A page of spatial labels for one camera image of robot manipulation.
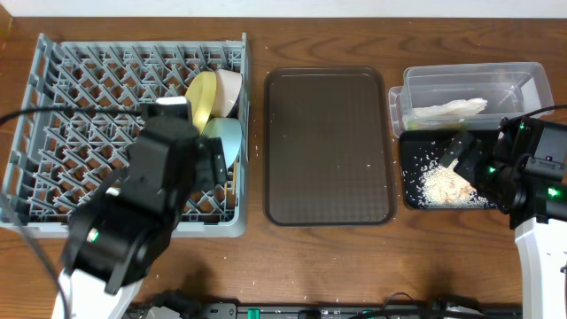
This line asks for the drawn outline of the green snack wrapper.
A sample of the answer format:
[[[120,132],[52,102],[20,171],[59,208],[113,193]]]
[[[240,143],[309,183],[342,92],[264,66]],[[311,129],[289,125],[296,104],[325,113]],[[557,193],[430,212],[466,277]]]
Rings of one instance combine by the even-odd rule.
[[[465,129],[469,124],[464,121],[419,121],[409,120],[404,122],[406,131],[410,130],[442,130],[442,129]]]

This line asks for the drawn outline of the white plastic cup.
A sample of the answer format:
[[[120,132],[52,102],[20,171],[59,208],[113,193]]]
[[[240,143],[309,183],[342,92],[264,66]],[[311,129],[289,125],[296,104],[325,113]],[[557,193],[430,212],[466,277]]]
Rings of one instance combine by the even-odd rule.
[[[111,196],[118,196],[120,194],[120,188],[115,188],[115,187],[109,187],[106,191],[105,191],[106,195],[111,195]]]

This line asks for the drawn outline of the yellow plastic plate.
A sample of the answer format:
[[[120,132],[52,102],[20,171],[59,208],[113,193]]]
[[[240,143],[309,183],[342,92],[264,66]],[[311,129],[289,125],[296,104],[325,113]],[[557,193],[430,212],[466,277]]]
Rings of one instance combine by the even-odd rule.
[[[217,80],[213,71],[203,71],[190,83],[185,97],[190,101],[192,124],[199,133],[211,116],[216,95]]]

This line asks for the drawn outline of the blue plastic bowl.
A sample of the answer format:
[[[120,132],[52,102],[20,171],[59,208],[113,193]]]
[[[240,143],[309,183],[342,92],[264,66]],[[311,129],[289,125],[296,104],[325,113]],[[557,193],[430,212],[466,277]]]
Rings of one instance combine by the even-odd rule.
[[[229,169],[237,159],[242,140],[242,127],[238,119],[213,118],[205,126],[203,134],[210,138],[220,138],[225,165]]]

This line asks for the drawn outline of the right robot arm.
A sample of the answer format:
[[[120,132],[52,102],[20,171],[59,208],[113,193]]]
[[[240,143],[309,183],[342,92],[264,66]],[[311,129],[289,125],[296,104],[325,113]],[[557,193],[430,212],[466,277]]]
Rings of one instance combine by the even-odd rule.
[[[455,135],[439,163],[509,217],[522,271],[525,318],[566,316],[566,127],[504,119],[493,143]]]

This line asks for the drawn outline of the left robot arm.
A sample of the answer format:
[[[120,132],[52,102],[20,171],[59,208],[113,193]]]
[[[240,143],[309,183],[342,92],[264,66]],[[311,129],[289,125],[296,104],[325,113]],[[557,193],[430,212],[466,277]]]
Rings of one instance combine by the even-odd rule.
[[[140,105],[144,127],[69,222],[55,318],[120,318],[168,248],[190,195],[227,180],[221,139],[192,123],[186,97]]]

